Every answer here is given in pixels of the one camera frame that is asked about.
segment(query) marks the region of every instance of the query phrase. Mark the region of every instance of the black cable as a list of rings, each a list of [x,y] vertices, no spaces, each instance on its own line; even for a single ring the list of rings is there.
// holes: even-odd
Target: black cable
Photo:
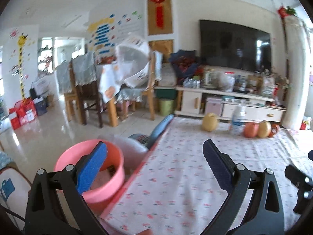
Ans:
[[[21,217],[20,215],[18,215],[17,213],[15,213],[15,212],[13,212],[13,211],[11,211],[11,210],[5,208],[5,207],[2,206],[2,205],[0,205],[0,206],[1,206],[1,207],[4,209],[4,211],[7,212],[8,214],[10,214],[10,215],[12,215],[12,216],[14,216],[14,217],[16,217],[16,218],[22,220],[23,222],[25,222],[25,219],[24,219],[23,217]]]

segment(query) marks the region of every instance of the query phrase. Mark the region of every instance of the plastic bottle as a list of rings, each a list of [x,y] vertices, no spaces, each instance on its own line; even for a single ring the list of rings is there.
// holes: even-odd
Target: plastic bottle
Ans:
[[[232,135],[241,135],[244,130],[244,119],[246,116],[246,107],[242,105],[236,105],[235,111],[233,113],[232,122],[230,126],[230,132]]]

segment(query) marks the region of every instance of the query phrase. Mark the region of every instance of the pink bucket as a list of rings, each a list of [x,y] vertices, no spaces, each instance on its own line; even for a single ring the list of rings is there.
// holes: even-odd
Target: pink bucket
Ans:
[[[109,199],[121,188],[124,183],[124,156],[122,151],[113,143],[106,140],[87,140],[70,147],[58,159],[54,171],[61,171],[68,164],[75,165],[79,159],[91,153],[98,142],[104,142],[108,148],[108,156],[104,161],[100,171],[105,170],[107,167],[114,165],[115,174],[105,185],[89,190],[82,194],[88,206],[95,212],[100,213],[108,205]]]

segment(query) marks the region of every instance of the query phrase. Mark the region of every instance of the tv screen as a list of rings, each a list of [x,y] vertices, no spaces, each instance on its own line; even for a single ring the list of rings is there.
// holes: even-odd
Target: tv screen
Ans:
[[[254,28],[200,20],[203,64],[253,72],[271,70],[270,34]]]

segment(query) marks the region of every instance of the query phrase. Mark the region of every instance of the gold handle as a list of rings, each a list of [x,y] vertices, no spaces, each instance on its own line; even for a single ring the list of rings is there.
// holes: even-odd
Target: gold handle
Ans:
[[[199,98],[197,97],[195,99],[195,109],[198,109],[198,106],[199,106]]]

